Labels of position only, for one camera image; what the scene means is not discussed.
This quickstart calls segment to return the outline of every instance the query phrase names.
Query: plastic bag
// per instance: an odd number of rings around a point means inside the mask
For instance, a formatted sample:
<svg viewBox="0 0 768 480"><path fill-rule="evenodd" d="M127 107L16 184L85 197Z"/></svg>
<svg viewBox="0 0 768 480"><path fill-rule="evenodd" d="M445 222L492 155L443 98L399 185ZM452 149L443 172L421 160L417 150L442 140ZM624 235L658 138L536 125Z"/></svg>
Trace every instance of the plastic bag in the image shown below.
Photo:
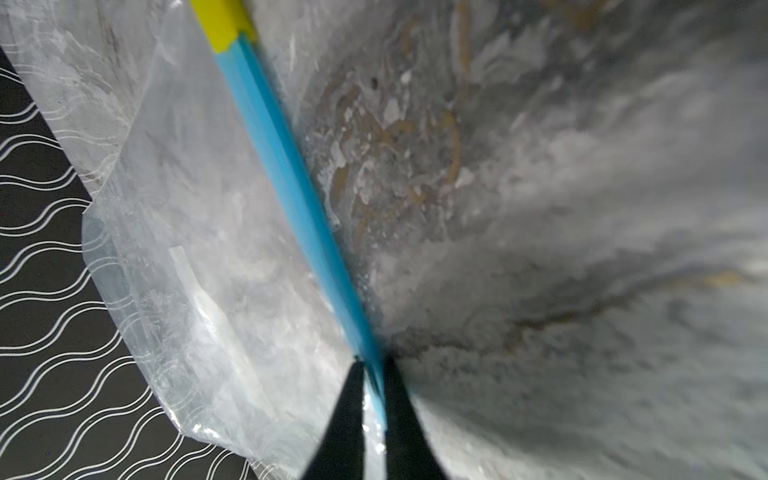
<svg viewBox="0 0 768 480"><path fill-rule="evenodd" d="M120 160L84 216L83 242L179 430L269 465L273 477L299 475L353 356L180 2L166 14Z"/></svg>

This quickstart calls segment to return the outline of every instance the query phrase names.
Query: black surface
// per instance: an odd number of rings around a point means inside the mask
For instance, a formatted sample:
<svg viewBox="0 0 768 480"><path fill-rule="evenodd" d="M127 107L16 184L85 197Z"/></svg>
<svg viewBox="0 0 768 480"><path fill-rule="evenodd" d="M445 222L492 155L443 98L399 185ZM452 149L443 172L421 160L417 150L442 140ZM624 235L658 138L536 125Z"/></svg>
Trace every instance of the black surface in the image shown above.
<svg viewBox="0 0 768 480"><path fill-rule="evenodd" d="M256 478L177 436L147 390L76 251L90 197L77 177L64 186L71 165L36 107L14 115L32 100L2 53L0 68L0 478Z"/></svg>

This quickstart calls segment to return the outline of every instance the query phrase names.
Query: patterned tablecloth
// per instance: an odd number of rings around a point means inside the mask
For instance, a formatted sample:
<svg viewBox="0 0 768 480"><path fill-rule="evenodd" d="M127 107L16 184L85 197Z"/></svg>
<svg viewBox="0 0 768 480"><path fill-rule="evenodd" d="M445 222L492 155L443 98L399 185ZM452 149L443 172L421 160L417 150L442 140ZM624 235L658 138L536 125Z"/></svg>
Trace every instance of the patterned tablecloth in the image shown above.
<svg viewBox="0 0 768 480"><path fill-rule="evenodd" d="M0 477L256 478L180 435L81 258L88 192L0 53Z"/></svg>

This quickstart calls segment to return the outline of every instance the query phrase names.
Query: blue strip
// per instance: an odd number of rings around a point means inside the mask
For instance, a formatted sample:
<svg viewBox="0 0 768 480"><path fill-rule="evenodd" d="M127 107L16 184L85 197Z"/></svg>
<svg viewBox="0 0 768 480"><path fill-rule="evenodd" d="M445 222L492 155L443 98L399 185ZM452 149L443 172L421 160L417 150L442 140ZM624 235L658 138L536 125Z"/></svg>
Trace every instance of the blue strip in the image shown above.
<svg viewBox="0 0 768 480"><path fill-rule="evenodd" d="M384 423L381 396L384 377L379 347L362 312L339 249L333 242L304 161L253 47L248 38L240 34L226 51L216 54L216 60L293 234L333 306L347 342L365 362L369 375L374 379L372 404Z"/></svg>

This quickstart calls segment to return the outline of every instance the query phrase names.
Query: yellow block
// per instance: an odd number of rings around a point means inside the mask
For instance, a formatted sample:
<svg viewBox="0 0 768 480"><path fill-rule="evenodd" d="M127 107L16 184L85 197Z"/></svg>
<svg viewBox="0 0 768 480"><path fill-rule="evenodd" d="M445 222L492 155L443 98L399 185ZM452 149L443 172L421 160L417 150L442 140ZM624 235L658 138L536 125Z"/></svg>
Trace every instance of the yellow block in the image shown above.
<svg viewBox="0 0 768 480"><path fill-rule="evenodd" d="M214 53L227 50L241 32L256 41L256 31L240 0L191 0L191 3Z"/></svg>

